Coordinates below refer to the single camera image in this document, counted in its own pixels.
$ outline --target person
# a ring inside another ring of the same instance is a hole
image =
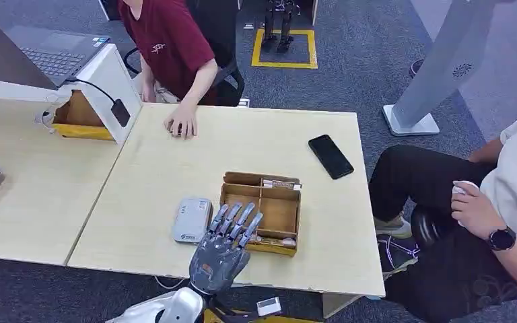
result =
[[[453,186],[466,194],[453,194]],[[416,263],[386,268],[398,271],[385,282],[386,299],[427,322],[448,322],[517,298],[517,121],[468,160],[390,147],[376,164],[369,191],[376,233],[398,245],[411,235],[401,216],[408,198],[450,228]]]
[[[197,105],[214,104],[209,88],[218,67],[184,0],[119,1],[122,21],[141,54],[141,99],[155,102],[157,87],[164,98],[180,100],[164,126],[174,136],[197,135]]]

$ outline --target robot finger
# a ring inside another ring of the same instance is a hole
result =
[[[237,220],[237,223],[235,223],[235,226],[233,227],[231,234],[229,235],[229,239],[231,239],[231,241],[235,240],[239,236],[239,234],[242,230],[242,226],[246,222],[246,218],[250,215],[250,213],[252,212],[253,209],[254,209],[254,203],[253,202],[248,203],[246,208],[243,210],[241,216],[239,217],[239,220]]]
[[[255,216],[246,231],[242,234],[242,237],[239,240],[239,244],[237,246],[237,249],[244,249],[246,247],[246,244],[250,241],[252,234],[256,229],[259,227],[259,223],[263,219],[263,214],[258,212]]]
[[[229,212],[229,215],[225,218],[225,221],[223,222],[223,225],[221,226],[221,229],[219,230],[220,236],[225,236],[227,233],[227,230],[229,230],[229,227],[231,226],[231,223],[233,223],[233,219],[235,216],[237,216],[237,213],[239,213],[240,208],[242,207],[242,204],[237,202],[235,205],[233,205],[233,208]]]
[[[217,215],[213,218],[213,221],[209,225],[209,232],[214,234],[215,231],[217,231],[217,228],[219,227],[219,224],[223,221],[223,216],[225,213],[227,213],[227,210],[229,209],[228,204],[221,205],[221,208],[217,211]]]

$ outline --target black cable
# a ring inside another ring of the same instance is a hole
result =
[[[96,84],[94,84],[94,83],[92,83],[92,82],[84,81],[83,79],[77,79],[76,77],[71,77],[71,78],[67,79],[66,81],[71,82],[71,83],[77,83],[77,82],[80,82],[80,83],[84,83],[84,84],[92,85],[92,86],[94,86],[96,89],[98,89],[98,91],[102,92],[105,96],[109,97],[109,98],[110,98],[110,100],[112,100],[112,103],[113,103],[113,104],[116,104],[116,101],[114,101],[114,99],[110,96],[110,94],[107,94],[107,93],[106,93],[106,91],[104,91],[103,89],[100,89]]]

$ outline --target black watch strap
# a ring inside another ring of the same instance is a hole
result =
[[[516,232],[506,227],[506,229],[495,230],[487,240],[492,250],[502,251],[510,250],[516,243]]]

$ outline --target white power bank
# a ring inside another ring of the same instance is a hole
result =
[[[172,229],[174,240],[198,244],[205,235],[212,212],[209,199],[182,199]]]

